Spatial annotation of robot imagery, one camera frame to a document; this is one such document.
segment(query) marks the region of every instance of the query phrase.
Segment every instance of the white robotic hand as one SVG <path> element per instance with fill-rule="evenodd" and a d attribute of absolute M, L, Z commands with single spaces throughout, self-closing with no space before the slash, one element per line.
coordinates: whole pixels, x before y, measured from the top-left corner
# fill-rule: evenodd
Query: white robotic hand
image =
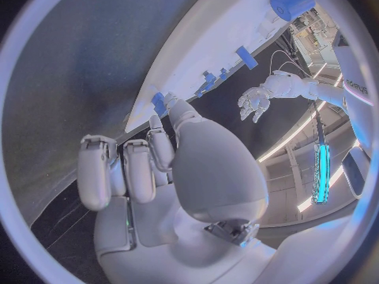
<path fill-rule="evenodd" d="M 271 98 L 304 98 L 316 100 L 318 81 L 312 78 L 301 79 L 296 74 L 285 71 L 274 71 L 274 74 L 266 79 L 259 87 L 252 87 L 244 92 L 238 100 L 241 108 L 241 120 L 245 120 L 252 112 L 255 112 L 253 122 L 256 123 L 260 116 L 270 106 Z"/>

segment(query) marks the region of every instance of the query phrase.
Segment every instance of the robot logo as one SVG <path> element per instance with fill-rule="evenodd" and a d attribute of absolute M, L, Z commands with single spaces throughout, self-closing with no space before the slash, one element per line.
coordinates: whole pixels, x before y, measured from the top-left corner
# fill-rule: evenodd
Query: robot logo
<path fill-rule="evenodd" d="M 360 90 L 362 93 L 368 95 L 368 92 L 367 92 L 367 88 L 366 88 L 366 87 L 363 87 L 363 86 L 361 86 L 361 85 L 359 85 L 359 84 L 356 84 L 356 83 L 354 83 L 354 82 L 351 81 L 351 80 L 346 80 L 346 83 L 347 83 L 348 85 L 350 85 L 351 87 L 356 88 L 357 90 Z"/>

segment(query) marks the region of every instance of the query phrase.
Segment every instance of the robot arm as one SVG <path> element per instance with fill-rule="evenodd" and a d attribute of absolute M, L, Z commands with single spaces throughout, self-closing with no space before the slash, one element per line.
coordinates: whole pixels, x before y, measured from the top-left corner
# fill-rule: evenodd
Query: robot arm
<path fill-rule="evenodd" d="M 322 99 L 343 108 L 344 91 L 330 85 L 318 84 L 312 78 L 301 79 L 296 74 L 285 71 L 274 71 L 259 87 L 252 87 L 244 92 L 238 100 L 241 108 L 241 120 L 255 112 L 253 122 L 269 108 L 271 98 L 296 98 L 303 96 L 311 100 Z"/>

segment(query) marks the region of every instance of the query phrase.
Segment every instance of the blue cylinder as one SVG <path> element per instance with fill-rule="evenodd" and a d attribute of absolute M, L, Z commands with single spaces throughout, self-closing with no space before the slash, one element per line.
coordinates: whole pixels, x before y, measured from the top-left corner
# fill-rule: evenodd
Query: blue cylinder
<path fill-rule="evenodd" d="M 285 21 L 292 21 L 311 8 L 315 0 L 270 0 L 272 9 Z"/>

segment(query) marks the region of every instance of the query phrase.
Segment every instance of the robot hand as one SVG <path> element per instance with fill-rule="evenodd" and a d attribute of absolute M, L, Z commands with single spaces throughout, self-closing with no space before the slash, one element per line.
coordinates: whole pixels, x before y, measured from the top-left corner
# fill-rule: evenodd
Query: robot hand
<path fill-rule="evenodd" d="M 304 98 L 316 100 L 317 80 L 311 78 L 301 79 L 296 74 L 285 71 L 274 71 L 266 82 L 259 87 L 252 87 L 244 92 L 238 100 L 238 106 L 241 107 L 241 120 L 245 120 L 252 112 L 255 112 L 253 122 L 256 123 L 260 116 L 270 106 L 271 98 Z"/>
<path fill-rule="evenodd" d="M 256 123 L 270 106 L 268 98 L 268 92 L 262 86 L 246 90 L 238 100 L 238 106 L 241 108 L 241 120 L 245 120 L 252 112 L 255 112 L 253 122 Z"/>

